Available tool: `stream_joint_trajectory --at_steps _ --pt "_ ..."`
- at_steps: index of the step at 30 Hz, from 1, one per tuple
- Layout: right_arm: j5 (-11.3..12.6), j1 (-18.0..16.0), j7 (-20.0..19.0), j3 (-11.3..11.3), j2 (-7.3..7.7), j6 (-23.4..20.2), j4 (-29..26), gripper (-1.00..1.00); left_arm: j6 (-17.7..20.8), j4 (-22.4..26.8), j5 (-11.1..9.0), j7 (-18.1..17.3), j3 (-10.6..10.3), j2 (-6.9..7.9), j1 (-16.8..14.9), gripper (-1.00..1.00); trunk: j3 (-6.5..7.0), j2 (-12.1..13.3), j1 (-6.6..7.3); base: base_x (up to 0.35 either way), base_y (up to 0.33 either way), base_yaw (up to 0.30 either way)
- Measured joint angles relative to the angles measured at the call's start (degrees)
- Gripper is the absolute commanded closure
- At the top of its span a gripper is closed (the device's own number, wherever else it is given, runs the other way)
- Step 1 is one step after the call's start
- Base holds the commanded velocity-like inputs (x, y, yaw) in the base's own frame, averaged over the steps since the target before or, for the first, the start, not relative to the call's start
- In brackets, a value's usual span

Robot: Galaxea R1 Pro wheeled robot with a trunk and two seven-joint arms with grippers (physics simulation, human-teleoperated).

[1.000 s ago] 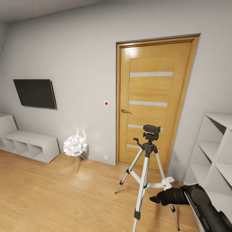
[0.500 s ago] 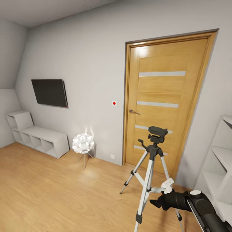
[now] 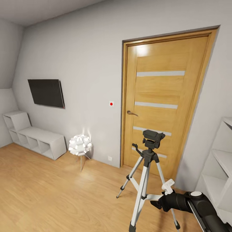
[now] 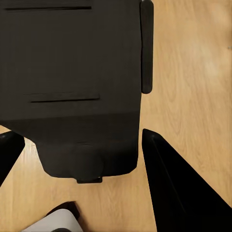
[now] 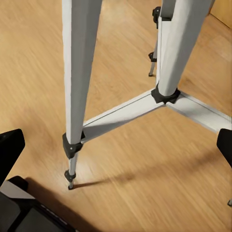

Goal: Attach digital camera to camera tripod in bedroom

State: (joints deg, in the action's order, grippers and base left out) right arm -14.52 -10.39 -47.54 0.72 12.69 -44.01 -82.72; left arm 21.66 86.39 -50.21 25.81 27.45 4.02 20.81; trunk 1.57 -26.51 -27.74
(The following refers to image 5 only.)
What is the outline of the camera tripod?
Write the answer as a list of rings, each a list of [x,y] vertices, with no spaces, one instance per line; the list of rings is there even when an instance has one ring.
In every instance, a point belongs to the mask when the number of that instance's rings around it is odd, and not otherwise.
[[[62,0],[66,132],[63,146],[69,159],[65,177],[73,189],[78,151],[83,144],[161,106],[171,108],[219,135],[232,130],[232,118],[199,101],[177,85],[195,46],[213,0],[162,0],[153,9],[158,28],[155,50],[148,56],[156,88],[85,122],[84,114],[99,30],[102,0]],[[228,205],[232,207],[232,198]]]

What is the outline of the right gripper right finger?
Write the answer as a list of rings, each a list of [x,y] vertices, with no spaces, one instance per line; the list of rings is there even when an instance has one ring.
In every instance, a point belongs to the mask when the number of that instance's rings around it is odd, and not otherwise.
[[[222,128],[217,138],[217,147],[232,167],[232,130]]]

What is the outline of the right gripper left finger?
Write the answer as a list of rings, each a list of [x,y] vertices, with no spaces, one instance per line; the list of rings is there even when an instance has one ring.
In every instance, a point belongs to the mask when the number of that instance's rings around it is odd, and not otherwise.
[[[21,129],[0,134],[0,187],[25,148]]]

